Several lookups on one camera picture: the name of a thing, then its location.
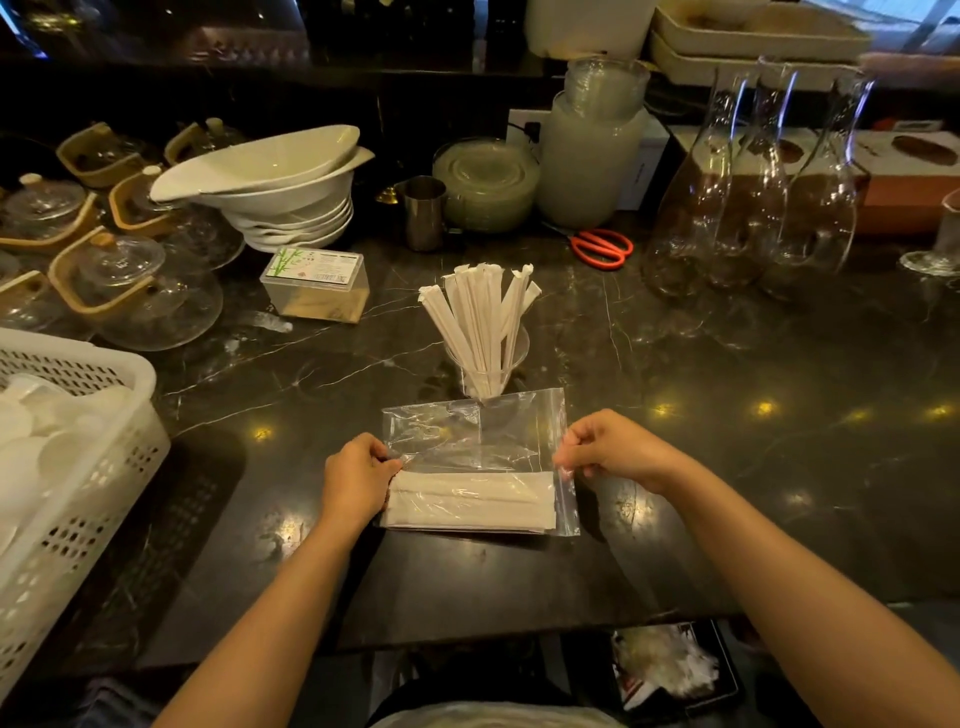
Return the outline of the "person's right hand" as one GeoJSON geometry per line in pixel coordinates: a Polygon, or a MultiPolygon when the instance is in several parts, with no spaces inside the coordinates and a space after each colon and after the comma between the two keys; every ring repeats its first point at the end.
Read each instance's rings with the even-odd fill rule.
{"type": "Polygon", "coordinates": [[[602,472],[663,495],[695,470],[695,462],[666,441],[612,409],[573,422],[558,449],[597,449],[602,472]]]}

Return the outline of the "person's left hand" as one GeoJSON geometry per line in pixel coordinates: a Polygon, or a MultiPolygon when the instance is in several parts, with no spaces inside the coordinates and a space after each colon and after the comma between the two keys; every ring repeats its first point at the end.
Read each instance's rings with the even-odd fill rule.
{"type": "Polygon", "coordinates": [[[373,484],[373,459],[389,457],[388,448],[369,432],[347,441],[325,462],[319,521],[356,538],[385,507],[387,490],[373,484]]]}

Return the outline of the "clear zip plastic bag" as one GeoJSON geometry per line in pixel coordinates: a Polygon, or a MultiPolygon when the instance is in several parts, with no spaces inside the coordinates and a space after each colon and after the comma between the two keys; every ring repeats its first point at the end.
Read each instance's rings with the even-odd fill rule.
{"type": "Polygon", "coordinates": [[[485,400],[402,405],[384,409],[382,417],[383,441],[391,457],[403,460],[402,471],[551,472],[554,475],[557,514],[554,531],[545,534],[435,532],[517,533],[561,538],[580,534],[573,474],[558,469],[553,461],[568,430],[563,389],[504,394],[485,400]]]}

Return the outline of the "person's right forearm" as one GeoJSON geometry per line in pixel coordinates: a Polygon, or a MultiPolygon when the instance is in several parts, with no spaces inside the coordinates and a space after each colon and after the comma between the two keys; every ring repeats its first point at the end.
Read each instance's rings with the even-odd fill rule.
{"type": "Polygon", "coordinates": [[[960,672],[689,456],[663,496],[823,728],[960,728],[960,672]]]}

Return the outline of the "person's left forearm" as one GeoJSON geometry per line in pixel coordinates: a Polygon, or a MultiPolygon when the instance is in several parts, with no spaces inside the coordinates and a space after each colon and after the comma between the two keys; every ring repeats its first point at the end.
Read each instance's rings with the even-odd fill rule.
{"type": "Polygon", "coordinates": [[[371,516],[325,513],[151,728],[286,728],[371,516]]]}

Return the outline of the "bundle of paper-wrapped straws lying flat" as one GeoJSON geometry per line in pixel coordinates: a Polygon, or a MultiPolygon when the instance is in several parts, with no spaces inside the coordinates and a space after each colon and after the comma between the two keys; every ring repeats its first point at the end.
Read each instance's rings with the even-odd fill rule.
{"type": "Polygon", "coordinates": [[[416,472],[403,469],[388,487],[381,528],[523,532],[557,528],[551,471],[416,472]]]}

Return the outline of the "clear glass cup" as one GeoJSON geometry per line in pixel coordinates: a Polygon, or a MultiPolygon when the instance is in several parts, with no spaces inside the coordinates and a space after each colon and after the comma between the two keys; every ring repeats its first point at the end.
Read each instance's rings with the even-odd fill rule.
{"type": "Polygon", "coordinates": [[[475,400],[487,400],[505,394],[511,386],[514,374],[527,358],[529,350],[529,334],[523,323],[520,324],[515,337],[510,363],[505,365],[505,368],[500,370],[499,373],[470,371],[464,368],[449,346],[444,346],[447,358],[453,362],[458,373],[462,394],[475,400]]]}

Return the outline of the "bunch of upright paper-wrapped straws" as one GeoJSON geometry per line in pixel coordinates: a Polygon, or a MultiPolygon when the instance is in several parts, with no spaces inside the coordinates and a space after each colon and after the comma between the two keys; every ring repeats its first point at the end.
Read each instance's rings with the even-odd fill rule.
{"type": "Polygon", "coordinates": [[[494,263],[463,264],[440,284],[418,289],[418,302],[463,368],[499,374],[512,359],[524,314],[542,290],[534,266],[507,270],[494,263]]]}

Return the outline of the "clear toothpick box green label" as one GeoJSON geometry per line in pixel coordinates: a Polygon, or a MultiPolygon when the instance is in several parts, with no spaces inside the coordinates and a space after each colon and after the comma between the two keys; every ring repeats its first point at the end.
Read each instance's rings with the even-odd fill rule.
{"type": "Polygon", "coordinates": [[[259,277],[282,317],[358,324],[371,286],[362,253],[287,246],[259,277]]]}

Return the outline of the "red scissors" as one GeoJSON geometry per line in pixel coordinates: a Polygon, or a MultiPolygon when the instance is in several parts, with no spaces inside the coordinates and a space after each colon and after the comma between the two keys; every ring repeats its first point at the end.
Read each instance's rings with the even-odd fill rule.
{"type": "Polygon", "coordinates": [[[603,272],[622,269],[635,251],[632,239],[606,228],[575,231],[568,239],[569,247],[579,261],[603,272]]]}

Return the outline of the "black bin with white bag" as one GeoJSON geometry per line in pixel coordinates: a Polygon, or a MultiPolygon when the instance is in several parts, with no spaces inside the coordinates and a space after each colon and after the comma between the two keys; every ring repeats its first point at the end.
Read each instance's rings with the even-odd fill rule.
{"type": "Polygon", "coordinates": [[[713,619],[629,627],[610,636],[621,708],[639,724],[678,722],[738,702],[741,684],[713,619]]]}

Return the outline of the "steel cup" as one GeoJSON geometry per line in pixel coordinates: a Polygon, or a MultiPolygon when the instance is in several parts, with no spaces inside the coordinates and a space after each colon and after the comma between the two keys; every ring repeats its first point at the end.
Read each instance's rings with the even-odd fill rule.
{"type": "Polygon", "coordinates": [[[434,176],[412,176],[396,186],[402,200],[404,237],[414,252],[429,253],[444,243],[446,185],[434,176]]]}

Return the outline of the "clear glass carafe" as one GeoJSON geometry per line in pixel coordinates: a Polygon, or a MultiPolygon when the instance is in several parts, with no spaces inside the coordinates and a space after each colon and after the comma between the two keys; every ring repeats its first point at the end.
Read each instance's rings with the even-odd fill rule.
{"type": "Polygon", "coordinates": [[[709,264],[709,283],[737,289],[755,282],[777,250],[789,177],[781,151],[796,68],[780,58],[757,61],[750,123],[732,161],[732,182],[709,264]]]}
{"type": "Polygon", "coordinates": [[[661,200],[644,252],[644,281],[681,301],[705,281],[734,182],[734,136],[749,71],[716,71],[708,108],[661,200]]]}
{"type": "Polygon", "coordinates": [[[837,274],[852,248],[862,175],[855,164],[855,134],[875,81],[862,69],[837,77],[812,151],[791,177],[776,248],[758,285],[789,301],[807,274],[837,274]]]}

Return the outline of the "stack of clear plastic lids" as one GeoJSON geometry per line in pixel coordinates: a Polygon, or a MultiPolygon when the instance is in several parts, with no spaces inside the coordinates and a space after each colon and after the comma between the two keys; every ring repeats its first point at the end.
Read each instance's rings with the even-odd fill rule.
{"type": "Polygon", "coordinates": [[[525,146],[471,137],[440,148],[432,173],[446,189],[443,217],[450,229],[499,235],[530,216],[541,166],[525,146]]]}

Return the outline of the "tall stack of frosted containers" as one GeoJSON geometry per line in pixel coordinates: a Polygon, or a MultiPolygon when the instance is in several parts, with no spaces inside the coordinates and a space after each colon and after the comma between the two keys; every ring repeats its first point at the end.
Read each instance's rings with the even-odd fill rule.
{"type": "Polygon", "coordinates": [[[539,140],[534,204],[540,215],[553,225],[576,230],[608,221],[639,155],[649,118],[641,107],[624,122],[589,119],[559,92],[539,140]]]}

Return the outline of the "stack of white bowls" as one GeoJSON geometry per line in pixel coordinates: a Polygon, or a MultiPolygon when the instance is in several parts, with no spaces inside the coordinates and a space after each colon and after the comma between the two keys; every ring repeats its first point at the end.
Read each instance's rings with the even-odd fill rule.
{"type": "Polygon", "coordinates": [[[192,156],[155,175],[150,200],[222,215],[261,252],[327,248],[354,219],[354,176],[375,153],[352,125],[328,125],[192,156]]]}

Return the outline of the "group of glass teapots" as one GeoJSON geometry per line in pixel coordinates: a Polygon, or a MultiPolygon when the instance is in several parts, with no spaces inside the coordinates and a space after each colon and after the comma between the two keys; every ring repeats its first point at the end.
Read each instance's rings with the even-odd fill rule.
{"type": "Polygon", "coordinates": [[[0,329],[141,353],[203,336],[223,310],[215,272],[244,243],[211,208],[150,191],[171,164],[241,140],[211,118],[158,154],[100,122],[57,147],[70,178],[29,172],[0,188],[0,329]]]}

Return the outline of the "white plastic basket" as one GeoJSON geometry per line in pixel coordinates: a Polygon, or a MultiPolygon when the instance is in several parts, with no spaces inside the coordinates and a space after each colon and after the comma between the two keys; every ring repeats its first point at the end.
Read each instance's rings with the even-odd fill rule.
{"type": "Polygon", "coordinates": [[[152,402],[157,373],[143,356],[0,328],[0,387],[24,374],[77,396],[111,385],[130,395],[0,554],[0,705],[171,447],[152,402]]]}

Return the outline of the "white power socket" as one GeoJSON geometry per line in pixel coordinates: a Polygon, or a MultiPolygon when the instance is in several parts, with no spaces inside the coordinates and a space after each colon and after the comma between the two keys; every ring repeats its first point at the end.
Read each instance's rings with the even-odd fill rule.
{"type": "Polygon", "coordinates": [[[505,141],[524,146],[535,155],[539,151],[543,125],[549,115],[550,111],[543,109],[509,109],[505,141]]]}

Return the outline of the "pile of white dishes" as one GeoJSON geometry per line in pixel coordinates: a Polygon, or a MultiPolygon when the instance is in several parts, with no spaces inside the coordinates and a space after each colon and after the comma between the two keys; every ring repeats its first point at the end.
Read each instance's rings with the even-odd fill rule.
{"type": "Polygon", "coordinates": [[[0,390],[0,556],[133,393],[115,384],[71,394],[26,372],[7,380],[0,390]]]}

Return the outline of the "stack of clear plastic cups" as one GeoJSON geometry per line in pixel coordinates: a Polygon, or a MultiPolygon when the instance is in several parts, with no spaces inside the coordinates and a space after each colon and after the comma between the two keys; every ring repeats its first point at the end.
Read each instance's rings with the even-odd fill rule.
{"type": "Polygon", "coordinates": [[[567,63],[563,94],[577,116],[591,122],[626,123],[644,107],[651,75],[639,59],[578,57],[567,63]]]}

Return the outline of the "white rectangular tray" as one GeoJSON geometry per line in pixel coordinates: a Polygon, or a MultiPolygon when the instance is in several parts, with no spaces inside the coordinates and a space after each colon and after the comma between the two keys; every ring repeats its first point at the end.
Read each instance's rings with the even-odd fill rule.
{"type": "Polygon", "coordinates": [[[872,44],[835,10],[778,0],[660,0],[650,34],[685,57],[819,64],[855,62],[872,44]]]}
{"type": "MultiPolygon", "coordinates": [[[[651,31],[648,48],[652,63],[675,86],[711,87],[715,76],[722,80],[747,74],[756,78],[757,58],[713,57],[680,54],[657,32],[651,31]]],[[[852,64],[788,61],[797,72],[795,91],[827,92],[840,77],[856,74],[859,67],[852,64]]]]}

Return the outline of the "wine glass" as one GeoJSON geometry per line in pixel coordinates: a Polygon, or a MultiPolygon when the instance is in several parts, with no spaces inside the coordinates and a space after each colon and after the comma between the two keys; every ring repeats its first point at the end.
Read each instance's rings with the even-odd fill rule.
{"type": "Polygon", "coordinates": [[[960,188],[942,199],[942,216],[932,248],[908,251],[898,265],[922,276],[960,279],[960,188]]]}

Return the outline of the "orange and white tissue box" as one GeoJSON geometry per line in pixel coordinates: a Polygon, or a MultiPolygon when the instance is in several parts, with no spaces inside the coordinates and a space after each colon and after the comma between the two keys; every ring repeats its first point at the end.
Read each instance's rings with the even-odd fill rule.
{"type": "Polygon", "coordinates": [[[943,199],[960,188],[960,136],[947,131],[859,130],[854,157],[866,181],[858,236],[934,234],[943,199]]]}

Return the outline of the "white plastic tub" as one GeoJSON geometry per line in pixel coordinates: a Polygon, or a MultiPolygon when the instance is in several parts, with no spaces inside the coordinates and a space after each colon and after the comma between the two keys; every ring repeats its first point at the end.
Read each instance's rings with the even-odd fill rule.
{"type": "Polygon", "coordinates": [[[527,0],[524,37],[541,58],[569,61],[642,53],[660,0],[527,0]]]}

